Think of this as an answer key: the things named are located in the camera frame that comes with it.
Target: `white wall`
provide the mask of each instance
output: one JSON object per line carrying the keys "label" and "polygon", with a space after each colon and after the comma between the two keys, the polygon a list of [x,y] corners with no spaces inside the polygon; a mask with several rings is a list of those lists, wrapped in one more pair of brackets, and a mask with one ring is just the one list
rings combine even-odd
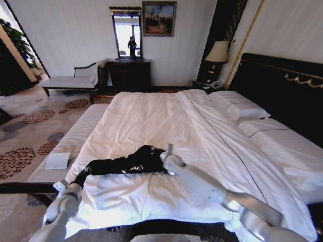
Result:
{"label": "white wall", "polygon": [[[217,0],[177,0],[173,37],[143,37],[155,86],[195,80]],[[141,7],[142,0],[9,0],[49,74],[118,57],[109,6]]]}
{"label": "white wall", "polygon": [[[239,42],[250,26],[260,0],[249,0],[234,38]],[[323,63],[323,1],[322,0],[265,0],[242,53],[272,55]],[[223,68],[221,79],[227,73],[238,51],[230,54],[230,62]]]}

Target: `white bench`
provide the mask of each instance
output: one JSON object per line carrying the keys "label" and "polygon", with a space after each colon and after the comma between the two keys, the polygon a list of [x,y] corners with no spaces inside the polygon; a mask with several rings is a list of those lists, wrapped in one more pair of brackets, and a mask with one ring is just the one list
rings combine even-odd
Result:
{"label": "white bench", "polygon": [[59,182],[66,177],[71,165],[80,153],[83,144],[102,118],[107,107],[108,104],[91,105],[52,150],[51,153],[71,153],[66,169],[45,170],[44,160],[27,179],[26,183],[0,184],[0,194],[28,193],[40,200],[43,204],[49,206],[51,199],[44,194],[56,192],[52,187],[53,183]]}
{"label": "white bench", "polygon": [[48,97],[49,89],[100,91],[107,88],[108,76],[106,60],[102,60],[87,67],[74,67],[74,76],[72,77],[53,77],[41,81],[39,85]]}

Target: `painting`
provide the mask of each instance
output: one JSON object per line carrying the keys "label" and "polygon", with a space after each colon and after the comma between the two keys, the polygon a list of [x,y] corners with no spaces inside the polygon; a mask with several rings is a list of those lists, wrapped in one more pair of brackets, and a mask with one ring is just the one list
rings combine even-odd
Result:
{"label": "painting", "polygon": [[144,36],[173,36],[176,2],[142,2]]}

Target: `lamp shade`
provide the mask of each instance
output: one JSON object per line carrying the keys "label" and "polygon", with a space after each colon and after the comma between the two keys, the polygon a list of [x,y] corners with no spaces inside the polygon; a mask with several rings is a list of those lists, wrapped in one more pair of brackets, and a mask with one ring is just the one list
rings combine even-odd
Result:
{"label": "lamp shade", "polygon": [[227,62],[228,61],[228,42],[216,41],[214,46],[205,58],[208,62]]}

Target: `green plant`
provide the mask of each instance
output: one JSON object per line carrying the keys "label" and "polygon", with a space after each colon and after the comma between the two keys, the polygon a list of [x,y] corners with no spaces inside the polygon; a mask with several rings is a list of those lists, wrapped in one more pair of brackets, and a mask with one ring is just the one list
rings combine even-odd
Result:
{"label": "green plant", "polygon": [[29,44],[23,39],[24,34],[12,28],[11,24],[3,19],[0,19],[0,24],[8,34],[9,38],[19,51],[22,58],[25,60],[28,67],[40,70],[40,68],[36,65],[36,59],[34,55],[30,51]]}

